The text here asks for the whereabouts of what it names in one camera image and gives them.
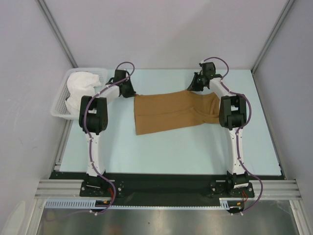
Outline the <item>tan tank top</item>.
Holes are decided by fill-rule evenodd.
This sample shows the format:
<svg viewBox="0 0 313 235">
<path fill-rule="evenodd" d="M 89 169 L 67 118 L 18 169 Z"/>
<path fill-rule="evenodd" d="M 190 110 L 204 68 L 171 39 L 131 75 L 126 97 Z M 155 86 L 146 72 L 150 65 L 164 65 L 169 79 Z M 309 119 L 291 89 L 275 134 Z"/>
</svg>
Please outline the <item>tan tank top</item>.
<svg viewBox="0 0 313 235">
<path fill-rule="evenodd" d="M 136 95 L 134 120 L 137 135 L 219 123 L 220 99 L 214 94 L 180 91 Z"/>
</svg>

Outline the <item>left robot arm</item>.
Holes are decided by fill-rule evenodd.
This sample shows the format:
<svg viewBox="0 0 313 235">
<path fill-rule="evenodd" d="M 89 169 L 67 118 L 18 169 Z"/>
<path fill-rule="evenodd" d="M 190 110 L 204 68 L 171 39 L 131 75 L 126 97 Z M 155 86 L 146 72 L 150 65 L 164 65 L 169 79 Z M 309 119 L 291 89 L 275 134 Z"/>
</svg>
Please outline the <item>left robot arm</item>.
<svg viewBox="0 0 313 235">
<path fill-rule="evenodd" d="M 105 178 L 106 168 L 100 156 L 100 137 L 106 130 L 109 122 L 108 105 L 114 99 L 136 95 L 131 83 L 131 74 L 126 70 L 116 69 L 104 89 L 94 96 L 81 98 L 79 125 L 86 134 L 88 144 L 88 168 L 81 184 L 80 196 L 100 197 L 113 189 Z"/>
</svg>

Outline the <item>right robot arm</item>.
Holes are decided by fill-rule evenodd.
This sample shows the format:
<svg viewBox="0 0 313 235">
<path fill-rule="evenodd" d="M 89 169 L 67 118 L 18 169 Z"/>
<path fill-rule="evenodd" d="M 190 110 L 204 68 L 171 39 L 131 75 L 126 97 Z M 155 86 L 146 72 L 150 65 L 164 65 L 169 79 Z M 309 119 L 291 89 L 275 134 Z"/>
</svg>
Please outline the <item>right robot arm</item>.
<svg viewBox="0 0 313 235">
<path fill-rule="evenodd" d="M 242 94 L 231 91 L 223 77 L 216 73 L 213 62 L 201 62 L 200 72 L 195 72 L 188 87 L 189 91 L 200 92 L 205 87 L 220 99 L 219 124 L 227 133 L 231 165 L 226 172 L 224 183 L 212 183 L 211 192 L 215 196 L 240 197 L 249 188 L 248 172 L 244 166 L 243 127 L 250 121 L 246 110 L 246 99 Z"/>
</svg>

